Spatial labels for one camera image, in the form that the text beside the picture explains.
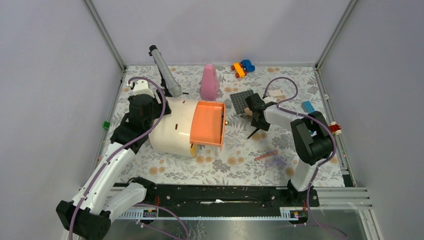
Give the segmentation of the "beige makeup sponge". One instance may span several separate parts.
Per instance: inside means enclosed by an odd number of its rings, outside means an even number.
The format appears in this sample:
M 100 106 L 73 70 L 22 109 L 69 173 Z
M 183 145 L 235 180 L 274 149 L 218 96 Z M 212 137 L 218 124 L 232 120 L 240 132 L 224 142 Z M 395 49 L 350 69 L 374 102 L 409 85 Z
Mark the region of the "beige makeup sponge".
M 248 107 L 244 109 L 244 113 L 249 117 L 253 116 L 253 112 Z

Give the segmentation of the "black makeup brush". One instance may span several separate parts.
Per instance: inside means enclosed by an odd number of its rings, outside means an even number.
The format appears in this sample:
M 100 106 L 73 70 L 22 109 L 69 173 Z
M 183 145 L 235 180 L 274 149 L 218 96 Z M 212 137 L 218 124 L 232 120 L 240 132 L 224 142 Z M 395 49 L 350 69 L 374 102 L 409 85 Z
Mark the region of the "black makeup brush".
M 260 130 L 260 128 L 256 128 L 248 137 L 247 139 L 250 139 L 254 134 L 256 134 L 258 131 Z

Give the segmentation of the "cream round drawer organizer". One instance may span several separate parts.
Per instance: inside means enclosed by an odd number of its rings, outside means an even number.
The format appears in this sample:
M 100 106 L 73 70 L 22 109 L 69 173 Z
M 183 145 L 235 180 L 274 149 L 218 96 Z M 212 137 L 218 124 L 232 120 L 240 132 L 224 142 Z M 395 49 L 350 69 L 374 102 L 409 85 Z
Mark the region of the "cream round drawer organizer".
M 168 97 L 171 109 L 148 135 L 157 152 L 196 157 L 199 146 L 223 149 L 226 104 L 224 102 Z

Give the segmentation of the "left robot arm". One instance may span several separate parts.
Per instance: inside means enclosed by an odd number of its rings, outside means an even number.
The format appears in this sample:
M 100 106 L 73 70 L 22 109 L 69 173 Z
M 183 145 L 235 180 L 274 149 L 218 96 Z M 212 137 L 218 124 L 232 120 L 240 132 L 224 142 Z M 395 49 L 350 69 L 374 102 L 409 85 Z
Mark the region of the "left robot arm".
M 116 196 L 107 200 L 123 168 L 136 156 L 151 131 L 163 116 L 171 112 L 163 90 L 145 77 L 132 77 L 129 85 L 144 84 L 141 94 L 131 96 L 129 112 L 114 130 L 103 159 L 81 190 L 71 201 L 60 201 L 56 213 L 68 230 L 68 238 L 74 235 L 86 240 L 102 240 L 112 223 L 133 205 L 152 204 L 155 192 L 140 183 L 130 183 Z

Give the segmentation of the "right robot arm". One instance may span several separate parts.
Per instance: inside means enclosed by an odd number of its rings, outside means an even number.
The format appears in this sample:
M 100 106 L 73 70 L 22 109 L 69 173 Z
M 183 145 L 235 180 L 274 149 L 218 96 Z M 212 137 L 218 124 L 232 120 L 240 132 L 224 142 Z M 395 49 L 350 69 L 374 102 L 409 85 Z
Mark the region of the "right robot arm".
M 294 146 L 300 162 L 291 177 L 287 201 L 293 206 L 301 205 L 306 199 L 306 190 L 318 174 L 318 169 L 331 160 L 337 149 L 335 137 L 319 111 L 309 114 L 282 108 L 278 103 L 265 102 L 255 93 L 245 99 L 252 111 L 251 125 L 256 130 L 268 131 L 271 125 L 285 128 L 292 133 Z

